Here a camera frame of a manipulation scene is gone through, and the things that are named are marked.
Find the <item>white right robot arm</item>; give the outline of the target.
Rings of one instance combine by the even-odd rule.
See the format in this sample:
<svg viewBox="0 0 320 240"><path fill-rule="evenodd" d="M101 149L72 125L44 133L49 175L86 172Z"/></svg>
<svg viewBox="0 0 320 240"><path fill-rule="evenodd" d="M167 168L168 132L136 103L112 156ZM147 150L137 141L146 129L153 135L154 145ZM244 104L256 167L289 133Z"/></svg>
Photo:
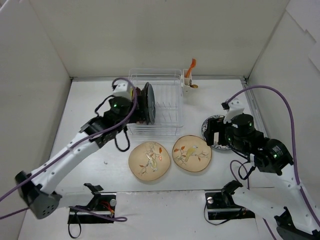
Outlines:
<svg viewBox="0 0 320 240"><path fill-rule="evenodd" d="M277 205L232 180L221 189L222 202L244 207L270 221L284 240L318 240L320 210L307 199L306 190L298 182L295 162L287 147L256 130L254 118L244 113L228 122L222 117L209 119L204 132L208 146L214 144L215 134L219 145L241 154L251 165L250 170L259 170L286 199L284 206Z"/></svg>

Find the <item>pink polka dot plate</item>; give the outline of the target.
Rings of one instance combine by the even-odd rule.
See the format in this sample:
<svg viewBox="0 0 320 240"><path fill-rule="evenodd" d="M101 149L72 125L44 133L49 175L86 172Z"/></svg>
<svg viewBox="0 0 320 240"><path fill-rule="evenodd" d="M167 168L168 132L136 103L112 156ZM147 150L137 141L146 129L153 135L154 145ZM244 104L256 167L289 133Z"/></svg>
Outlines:
<svg viewBox="0 0 320 240"><path fill-rule="evenodd" d="M137 115L137 123L143 124L146 121L145 115L145 93L144 90L136 87L137 91L137 107L136 107L136 115Z"/></svg>

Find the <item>green polka dot plate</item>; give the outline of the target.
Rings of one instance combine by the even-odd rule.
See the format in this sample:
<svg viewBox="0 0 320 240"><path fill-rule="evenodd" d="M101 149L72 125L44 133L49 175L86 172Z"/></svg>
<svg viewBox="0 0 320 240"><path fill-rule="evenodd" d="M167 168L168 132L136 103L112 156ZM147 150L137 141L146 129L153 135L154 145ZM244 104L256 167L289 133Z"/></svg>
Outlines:
<svg viewBox="0 0 320 240"><path fill-rule="evenodd" d="M134 88L133 87L130 88L129 95L130 95L130 99L132 101L134 99Z"/></svg>

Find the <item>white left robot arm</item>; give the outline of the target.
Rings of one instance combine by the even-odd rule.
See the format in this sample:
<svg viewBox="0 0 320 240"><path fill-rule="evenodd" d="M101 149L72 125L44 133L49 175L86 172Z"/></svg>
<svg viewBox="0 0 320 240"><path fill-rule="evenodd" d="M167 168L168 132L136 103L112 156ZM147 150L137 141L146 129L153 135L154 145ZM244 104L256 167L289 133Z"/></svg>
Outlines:
<svg viewBox="0 0 320 240"><path fill-rule="evenodd" d="M79 163L115 140L120 132L126 132L127 124L150 120L145 97L129 100L111 95L105 100L110 109L85 123L56 156L30 173L21 171L15 176L19 196L37 219L44 219L61 207L63 195L56 188Z"/></svg>

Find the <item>dark teal plate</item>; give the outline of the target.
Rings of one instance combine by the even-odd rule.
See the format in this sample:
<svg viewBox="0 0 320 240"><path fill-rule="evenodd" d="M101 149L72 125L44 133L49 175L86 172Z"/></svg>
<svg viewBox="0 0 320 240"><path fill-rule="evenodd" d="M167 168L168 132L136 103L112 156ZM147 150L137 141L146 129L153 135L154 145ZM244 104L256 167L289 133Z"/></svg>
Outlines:
<svg viewBox="0 0 320 240"><path fill-rule="evenodd" d="M153 86L147 82L145 84L145 115L148 125L153 125L156 119L156 101Z"/></svg>

